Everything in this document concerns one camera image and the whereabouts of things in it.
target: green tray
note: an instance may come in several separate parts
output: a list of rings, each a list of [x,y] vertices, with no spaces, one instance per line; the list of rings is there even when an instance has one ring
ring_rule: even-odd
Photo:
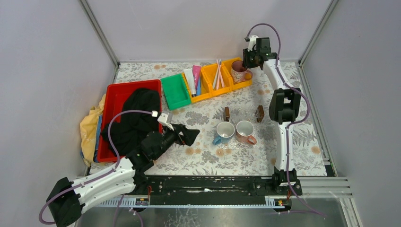
[[[160,79],[170,110],[191,104],[187,86],[181,74]]]

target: yellow cloth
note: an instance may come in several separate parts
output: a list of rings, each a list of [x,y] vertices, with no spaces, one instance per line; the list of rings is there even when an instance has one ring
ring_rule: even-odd
[[[93,155],[95,153],[96,145],[96,129],[99,116],[103,113],[105,107],[106,94],[103,95],[97,107],[92,107],[89,110],[89,115],[79,124],[81,129],[81,148],[84,154],[84,162],[87,166],[93,163]]]

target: cup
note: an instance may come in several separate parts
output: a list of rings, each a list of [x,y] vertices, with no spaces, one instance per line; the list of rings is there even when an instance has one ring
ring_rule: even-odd
[[[255,137],[252,136],[253,134],[253,125],[249,121],[240,121],[237,124],[237,133],[236,137],[237,140],[241,143],[249,143],[255,145],[257,143]]]
[[[234,136],[235,128],[230,122],[221,122],[216,128],[217,137],[213,140],[213,144],[228,143]]]
[[[243,61],[235,61],[231,64],[231,76],[233,77],[234,84],[244,82],[253,77],[253,73],[242,66],[242,63]]]

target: yellow tray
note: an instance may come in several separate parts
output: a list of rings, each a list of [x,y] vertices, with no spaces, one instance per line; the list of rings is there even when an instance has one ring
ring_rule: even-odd
[[[216,75],[217,71],[217,64],[212,64],[212,65],[207,65],[201,68],[200,70],[200,79],[202,81],[201,83],[201,88],[202,88],[202,93],[200,96],[192,97],[190,94],[190,99],[192,103],[196,103],[214,96],[218,96],[233,90],[237,90],[246,86],[249,86],[252,84],[252,80],[247,80],[238,84],[234,84],[233,78],[230,74],[231,72],[231,64],[235,61],[239,61],[241,58],[233,58],[229,59],[226,61],[222,61],[221,64],[221,76],[223,78],[224,84],[226,87],[222,88],[220,84],[220,89],[218,90],[213,90],[213,80]],[[184,79],[185,85],[187,86],[188,90],[188,82],[185,77],[185,73],[182,73],[182,77]]]

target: black fabric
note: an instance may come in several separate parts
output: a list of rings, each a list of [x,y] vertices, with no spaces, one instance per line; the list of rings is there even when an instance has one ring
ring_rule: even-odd
[[[137,89],[122,106],[122,111],[126,110],[160,111],[159,93],[147,88]],[[109,141],[107,136],[108,127],[109,124],[106,124],[101,133],[103,139],[107,142]],[[158,127],[157,118],[152,117],[150,114],[125,113],[121,115],[120,122],[114,121],[110,129],[110,135],[118,153],[121,156],[125,156],[136,148],[149,132],[158,131]],[[109,148],[116,155],[110,144]]]

